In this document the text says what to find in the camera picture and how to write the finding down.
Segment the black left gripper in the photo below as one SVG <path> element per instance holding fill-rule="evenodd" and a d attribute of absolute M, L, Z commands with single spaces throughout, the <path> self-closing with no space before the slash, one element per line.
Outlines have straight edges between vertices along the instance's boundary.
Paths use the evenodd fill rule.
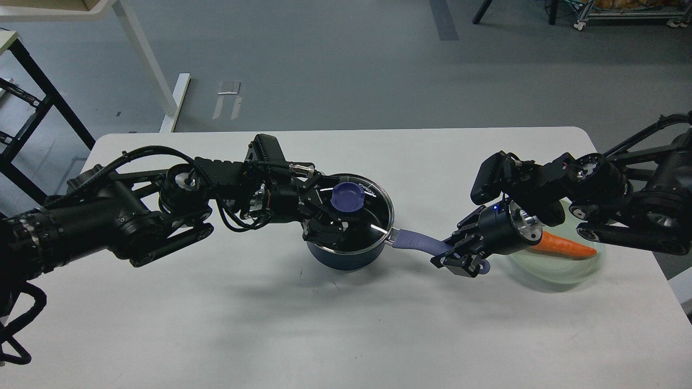
<path fill-rule="evenodd" d="M 331 204 L 332 192 L 342 182 L 338 175 L 315 174 L 311 162 L 254 163 L 254 220 L 289 223 L 302 219 L 298 209 L 302 187 L 302 239 L 329 250 L 344 250 L 349 224 L 356 215 L 345 215 Z"/>

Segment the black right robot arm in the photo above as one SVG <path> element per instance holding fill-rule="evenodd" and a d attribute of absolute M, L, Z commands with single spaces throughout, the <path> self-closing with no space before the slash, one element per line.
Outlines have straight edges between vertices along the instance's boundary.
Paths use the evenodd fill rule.
<path fill-rule="evenodd" d="M 489 271 L 492 254 L 513 254 L 543 242 L 546 226 L 579 220 L 591 242 L 682 256 L 690 251 L 690 130 L 672 143 L 632 152 L 668 126 L 690 124 L 690 114 L 658 121 L 605 153 L 546 164 L 499 151 L 478 170 L 470 199 L 477 209 L 436 250 L 432 265 L 474 278 Z"/>

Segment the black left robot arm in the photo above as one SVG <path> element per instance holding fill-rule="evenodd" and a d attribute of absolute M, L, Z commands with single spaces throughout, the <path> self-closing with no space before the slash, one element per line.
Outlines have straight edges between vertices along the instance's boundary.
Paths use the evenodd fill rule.
<path fill-rule="evenodd" d="M 44 309 L 30 281 L 76 259 L 109 250 L 133 267 L 209 237 L 215 203 L 230 231 L 302 222 L 304 239 L 331 248 L 365 206 L 365 191 L 312 163 L 288 162 L 277 138 L 256 135 L 245 160 L 188 157 L 151 145 L 69 180 L 63 196 L 2 217 L 2 364 L 25 365 L 15 335 Z"/>

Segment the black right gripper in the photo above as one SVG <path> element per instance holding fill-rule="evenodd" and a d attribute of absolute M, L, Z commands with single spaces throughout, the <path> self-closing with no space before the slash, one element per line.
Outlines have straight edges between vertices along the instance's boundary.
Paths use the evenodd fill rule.
<path fill-rule="evenodd" d="M 443 241 L 443 251 L 430 259 L 438 269 L 446 268 L 457 276 L 475 278 L 487 274 L 491 254 L 513 254 L 536 246 L 543 237 L 543 224 L 535 221 L 511 200 L 479 206 L 457 224 Z M 457 253 L 455 249 L 470 249 Z"/>

